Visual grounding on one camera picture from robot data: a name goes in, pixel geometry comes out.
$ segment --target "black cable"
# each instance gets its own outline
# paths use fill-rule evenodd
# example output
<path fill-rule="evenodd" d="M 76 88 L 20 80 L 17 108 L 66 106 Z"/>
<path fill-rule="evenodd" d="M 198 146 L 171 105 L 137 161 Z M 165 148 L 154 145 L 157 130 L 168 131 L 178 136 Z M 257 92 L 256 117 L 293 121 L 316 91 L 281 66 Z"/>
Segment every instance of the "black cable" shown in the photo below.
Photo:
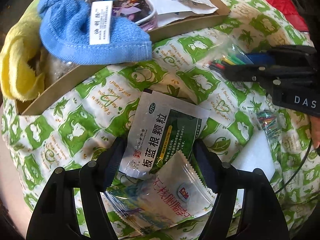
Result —
<path fill-rule="evenodd" d="M 293 180 L 293 178 L 298 174 L 298 172 L 301 170 L 302 166 L 304 165 L 304 163 L 306 162 L 306 159 L 308 158 L 310 149 L 312 146 L 312 140 L 310 140 L 309 146 L 308 146 L 308 150 L 306 151 L 306 154 L 304 155 L 299 168 L 295 171 L 295 173 L 291 176 L 291 178 L 283 185 L 283 187 L 281 187 L 280 189 L 278 189 L 275 194 L 278 194 L 281 190 L 283 190 L 290 182 L 291 180 Z"/>

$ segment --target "cardboard box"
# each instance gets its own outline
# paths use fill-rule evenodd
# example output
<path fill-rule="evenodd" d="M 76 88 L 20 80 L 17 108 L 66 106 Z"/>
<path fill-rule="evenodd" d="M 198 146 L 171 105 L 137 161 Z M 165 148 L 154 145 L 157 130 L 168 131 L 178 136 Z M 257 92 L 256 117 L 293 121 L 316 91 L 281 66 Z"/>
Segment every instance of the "cardboard box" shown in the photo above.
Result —
<path fill-rule="evenodd" d="M 221 0 L 210 0 L 218 10 L 213 14 L 205 16 L 194 16 L 183 20 L 179 20 L 166 26 L 156 28 L 149 31 L 151 41 L 153 43 L 171 38 L 176 35 L 188 33 L 194 30 L 212 27 L 220 24 L 229 14 L 230 9 Z M 62 97 L 65 93 L 73 89 L 83 80 L 94 75 L 97 71 L 106 65 L 80 65 L 71 70 L 54 84 L 48 87 L 34 101 L 20 102 L 16 101 L 18 113 L 22 115 L 38 115 L 42 114 L 55 101 Z"/>

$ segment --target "blue towel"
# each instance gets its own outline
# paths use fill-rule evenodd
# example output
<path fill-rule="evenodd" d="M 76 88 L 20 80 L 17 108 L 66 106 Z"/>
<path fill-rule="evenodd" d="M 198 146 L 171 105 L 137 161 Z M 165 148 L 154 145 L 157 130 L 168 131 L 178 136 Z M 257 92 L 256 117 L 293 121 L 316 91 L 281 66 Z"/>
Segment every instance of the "blue towel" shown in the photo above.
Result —
<path fill-rule="evenodd" d="M 151 60 L 149 34 L 124 17 L 112 17 L 110 44 L 90 45 L 90 6 L 84 0 L 40 0 L 40 38 L 63 61 L 81 65 Z"/>

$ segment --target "tablecloth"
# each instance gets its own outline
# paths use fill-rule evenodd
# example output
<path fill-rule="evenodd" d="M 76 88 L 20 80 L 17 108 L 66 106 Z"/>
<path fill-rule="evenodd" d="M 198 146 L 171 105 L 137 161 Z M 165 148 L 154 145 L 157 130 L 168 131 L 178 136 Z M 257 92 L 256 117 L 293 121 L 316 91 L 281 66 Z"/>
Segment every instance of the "tablecloth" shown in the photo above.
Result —
<path fill-rule="evenodd" d="M 249 113 L 278 112 L 282 134 L 272 144 L 276 172 L 274 190 L 298 168 L 310 140 L 307 115 L 274 106 L 257 83 L 229 82 L 220 75 L 195 67 L 204 53 L 226 33 L 246 52 L 276 44 L 304 44 L 306 38 L 265 0 L 222 0 L 230 15 L 221 25 L 193 31 L 153 45 L 153 59 L 138 64 L 109 65 L 88 78 L 49 107 L 42 115 L 17 115 L 12 100 L 4 99 L 2 135 L 19 172 L 25 201 L 33 209 L 46 181 L 56 167 L 80 168 L 110 147 L 130 129 L 144 88 L 191 101 L 211 111 L 200 137 L 222 161 L 231 162 L 253 134 Z M 319 192 L 320 159 L 315 150 L 292 182 L 278 195 L 291 234 L 314 209 Z M 114 185 L 136 180 L 118 173 Z M 79 189 L 76 211 L 82 233 L 88 235 Z M 146 236 L 137 236 L 108 206 L 108 216 L 119 238 L 197 239 L 208 215 Z M 238 214 L 229 233 L 235 233 Z"/>

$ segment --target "red logo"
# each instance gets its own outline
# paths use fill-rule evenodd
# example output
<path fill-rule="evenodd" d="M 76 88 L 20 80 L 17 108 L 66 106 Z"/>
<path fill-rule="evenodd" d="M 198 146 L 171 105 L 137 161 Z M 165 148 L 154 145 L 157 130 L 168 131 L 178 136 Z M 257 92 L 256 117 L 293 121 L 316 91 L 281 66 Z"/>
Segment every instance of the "red logo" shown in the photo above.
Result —
<path fill-rule="evenodd" d="M 136 157 L 136 158 L 140 158 L 140 155 L 141 155 L 141 152 L 137 151 L 137 150 L 134 150 L 134 154 L 133 156 Z"/>
<path fill-rule="evenodd" d="M 184 199 L 188 199 L 189 197 L 189 193 L 186 192 L 186 189 L 183 187 L 182 189 L 180 189 L 180 194 L 184 197 Z"/>

